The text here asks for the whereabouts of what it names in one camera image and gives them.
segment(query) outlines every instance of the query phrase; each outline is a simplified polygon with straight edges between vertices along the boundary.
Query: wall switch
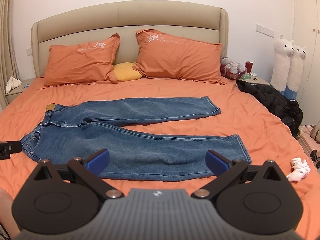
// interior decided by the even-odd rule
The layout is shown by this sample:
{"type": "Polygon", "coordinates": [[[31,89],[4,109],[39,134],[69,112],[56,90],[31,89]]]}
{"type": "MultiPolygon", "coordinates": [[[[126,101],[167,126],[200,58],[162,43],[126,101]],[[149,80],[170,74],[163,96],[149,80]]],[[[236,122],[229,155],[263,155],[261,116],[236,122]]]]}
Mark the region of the wall switch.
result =
{"type": "Polygon", "coordinates": [[[268,29],[267,27],[261,26],[259,24],[256,24],[256,32],[263,33],[263,34],[270,36],[272,38],[274,38],[274,36],[275,36],[275,32],[273,30],[268,29]]]}
{"type": "Polygon", "coordinates": [[[27,53],[27,56],[31,56],[32,55],[32,49],[31,48],[27,48],[26,49],[26,53],[27,53]]]}

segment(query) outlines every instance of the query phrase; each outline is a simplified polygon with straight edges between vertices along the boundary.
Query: jeans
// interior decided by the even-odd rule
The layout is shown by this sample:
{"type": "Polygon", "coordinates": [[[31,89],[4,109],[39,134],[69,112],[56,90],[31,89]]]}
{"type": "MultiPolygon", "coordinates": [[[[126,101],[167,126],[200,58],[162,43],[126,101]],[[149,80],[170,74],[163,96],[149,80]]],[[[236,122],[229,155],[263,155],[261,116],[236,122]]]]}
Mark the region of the jeans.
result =
{"type": "Polygon", "coordinates": [[[87,158],[106,148],[109,166],[102,178],[181,181],[211,176],[205,154],[215,150],[226,158],[250,156],[235,134],[227,137],[154,135],[122,128],[197,119],[220,114],[208,97],[126,98],[91,101],[78,106],[55,105],[43,121],[21,139],[23,151],[34,161],[49,159],[67,163],[73,157],[87,158]]]}

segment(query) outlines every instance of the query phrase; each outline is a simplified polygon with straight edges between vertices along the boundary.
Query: black puffer jacket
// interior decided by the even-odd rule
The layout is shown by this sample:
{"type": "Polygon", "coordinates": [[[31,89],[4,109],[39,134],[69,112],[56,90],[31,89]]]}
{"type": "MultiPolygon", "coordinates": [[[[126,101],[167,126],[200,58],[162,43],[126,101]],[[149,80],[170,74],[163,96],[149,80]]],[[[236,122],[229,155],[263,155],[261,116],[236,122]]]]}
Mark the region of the black puffer jacket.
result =
{"type": "Polygon", "coordinates": [[[293,136],[297,135],[303,117],[297,101],[290,101],[271,86],[252,85],[243,80],[237,80],[236,83],[240,91],[253,95],[270,113],[279,117],[290,128],[293,136]]]}

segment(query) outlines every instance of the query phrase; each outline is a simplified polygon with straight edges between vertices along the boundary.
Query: plastic bag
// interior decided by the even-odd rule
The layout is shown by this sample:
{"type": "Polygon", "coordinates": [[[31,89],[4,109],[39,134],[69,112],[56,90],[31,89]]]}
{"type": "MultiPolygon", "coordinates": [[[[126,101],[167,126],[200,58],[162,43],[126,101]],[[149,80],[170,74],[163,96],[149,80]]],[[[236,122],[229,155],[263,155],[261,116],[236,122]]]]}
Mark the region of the plastic bag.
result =
{"type": "Polygon", "coordinates": [[[247,73],[247,68],[225,57],[221,59],[220,72],[223,77],[237,80],[247,73]]]}

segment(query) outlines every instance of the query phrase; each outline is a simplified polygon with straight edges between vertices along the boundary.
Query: headboard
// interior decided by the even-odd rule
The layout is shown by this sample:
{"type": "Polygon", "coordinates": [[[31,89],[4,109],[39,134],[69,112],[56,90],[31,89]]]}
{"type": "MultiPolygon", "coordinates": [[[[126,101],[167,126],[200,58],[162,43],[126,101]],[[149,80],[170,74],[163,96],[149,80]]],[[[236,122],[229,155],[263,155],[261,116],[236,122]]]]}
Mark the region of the headboard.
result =
{"type": "Polygon", "coordinates": [[[36,22],[31,29],[36,76],[44,75],[50,45],[76,45],[101,41],[114,33],[120,46],[114,64],[136,62],[135,31],[157,29],[175,36],[223,44],[228,47],[228,14],[219,7],[178,1],[136,0],[105,3],[61,13],[36,22]]]}

